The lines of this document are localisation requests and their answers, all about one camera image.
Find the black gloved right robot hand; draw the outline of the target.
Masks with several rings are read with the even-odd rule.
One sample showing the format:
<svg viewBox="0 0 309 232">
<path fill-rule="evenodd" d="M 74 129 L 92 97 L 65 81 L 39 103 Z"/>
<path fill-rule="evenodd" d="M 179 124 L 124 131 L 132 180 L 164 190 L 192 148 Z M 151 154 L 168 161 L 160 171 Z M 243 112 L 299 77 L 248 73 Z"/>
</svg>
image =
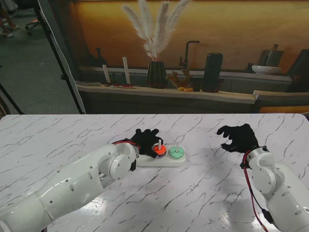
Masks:
<svg viewBox="0 0 309 232">
<path fill-rule="evenodd" d="M 217 135 L 231 140 L 230 144 L 221 144 L 222 149 L 228 152 L 246 153 L 259 148 L 258 140 L 249 124 L 242 126 L 223 126 L 217 131 Z"/>
</svg>

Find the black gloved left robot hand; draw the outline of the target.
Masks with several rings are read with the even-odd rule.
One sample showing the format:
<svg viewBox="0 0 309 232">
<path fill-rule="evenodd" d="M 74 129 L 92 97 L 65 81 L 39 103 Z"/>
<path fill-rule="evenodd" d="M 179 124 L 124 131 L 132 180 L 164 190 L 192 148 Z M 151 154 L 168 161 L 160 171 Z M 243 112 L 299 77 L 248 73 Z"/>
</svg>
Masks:
<svg viewBox="0 0 309 232">
<path fill-rule="evenodd" d="M 158 137 L 159 133 L 158 129 L 146 129 L 141 131 L 141 129 L 136 129 L 135 134 L 131 138 L 131 140 L 139 145 L 139 154 L 148 155 L 152 158 L 156 158 L 158 154 L 153 151 L 153 146 L 159 142 L 159 140 L 163 141 L 162 138 Z"/>
</svg>

